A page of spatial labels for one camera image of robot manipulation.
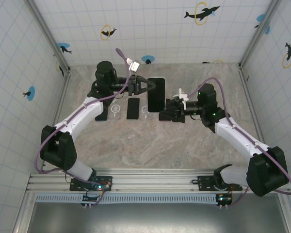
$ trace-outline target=metal corner post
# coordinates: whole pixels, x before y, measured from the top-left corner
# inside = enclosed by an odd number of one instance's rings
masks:
[[[67,61],[65,60],[63,54],[61,53],[59,47],[57,46],[57,43],[50,32],[48,26],[46,25],[41,13],[39,12],[39,9],[37,8],[36,4],[34,3],[34,0],[24,0],[27,7],[32,13],[33,18],[36,20],[37,24],[40,26],[40,29],[45,36],[46,40],[48,41],[50,47],[52,48],[56,58],[58,59],[58,62],[63,69],[65,76],[69,73],[69,65]]]
[[[270,6],[265,14],[263,21],[260,23],[257,32],[253,36],[250,44],[241,60],[241,66],[244,67],[248,62],[249,58],[251,57],[254,49],[256,48],[258,42],[261,40],[263,34],[265,33],[267,27],[269,26],[271,19],[273,18],[276,10],[278,9],[279,5],[281,4],[282,0],[272,0]]]

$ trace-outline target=smartphone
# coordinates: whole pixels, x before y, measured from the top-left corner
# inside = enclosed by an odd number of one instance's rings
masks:
[[[127,120],[138,120],[139,118],[139,98],[129,98],[127,105]]]
[[[156,84],[155,89],[147,92],[147,110],[150,113],[159,113],[165,107],[165,79],[149,78]]]

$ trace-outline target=marble surface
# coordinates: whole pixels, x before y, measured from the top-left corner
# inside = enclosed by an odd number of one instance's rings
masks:
[[[114,65],[117,75],[126,76],[124,65]],[[60,120],[72,113],[86,98],[95,78],[95,66],[75,66],[71,70]],[[227,111],[250,134],[256,136],[237,64],[141,65],[138,75],[164,77],[166,98],[178,88],[187,94],[208,77],[223,85]],[[218,85],[217,101],[222,107]],[[139,96],[140,108],[146,105],[146,93]],[[143,120],[127,120],[127,93],[115,104],[121,106],[121,118],[92,121],[75,142],[78,158],[91,167],[197,168],[213,169],[227,163],[245,166],[246,160],[224,139],[188,116],[186,123],[160,122],[158,114]]]

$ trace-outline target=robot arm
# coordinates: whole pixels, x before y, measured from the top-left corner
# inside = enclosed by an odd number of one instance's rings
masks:
[[[130,59],[127,62],[130,64],[130,70],[137,71],[138,63]],[[95,75],[96,81],[80,107],[54,127],[44,127],[41,135],[42,143],[56,129],[60,128],[41,149],[40,158],[84,181],[95,181],[96,171],[77,159],[74,142],[81,131],[94,119],[106,119],[108,107],[114,99],[111,97],[114,91],[123,89],[124,92],[128,92],[129,96],[132,96],[155,88],[153,82],[135,75],[130,76],[128,85],[124,88],[127,79],[117,77],[112,63],[108,61],[100,62],[97,65]],[[142,88],[142,83],[146,83],[147,88]]]
[[[188,101],[187,95],[180,90],[179,95],[174,96],[160,114],[167,114],[173,122],[182,123],[185,122],[185,116],[200,115],[204,126],[223,137],[247,159],[248,166],[246,167],[224,165],[216,169],[213,185],[218,189],[224,189],[226,184],[231,183],[249,186],[256,195],[261,197],[289,182],[279,167],[257,146],[270,154],[287,171],[284,152],[279,147],[270,148],[259,142],[238,126],[229,114],[227,114],[229,117],[227,119],[224,110],[218,107],[213,85],[209,83],[203,85],[199,89],[197,99],[198,101]]]

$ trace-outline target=grid tile wall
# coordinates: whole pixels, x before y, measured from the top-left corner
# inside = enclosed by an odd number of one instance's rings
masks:
[[[155,57],[155,63],[239,62],[271,0],[37,0],[36,4],[57,42],[70,45],[64,56],[72,65],[108,59]],[[220,6],[204,25],[184,18],[205,7]],[[105,25],[109,38],[101,36]]]
[[[64,79],[23,0],[0,0],[0,232],[19,211],[41,129],[51,124]],[[35,87],[32,101],[23,97]]]
[[[283,1],[270,27],[250,58],[246,77],[266,143],[284,150],[291,174],[291,57],[286,61],[285,47],[291,45],[291,0]]]

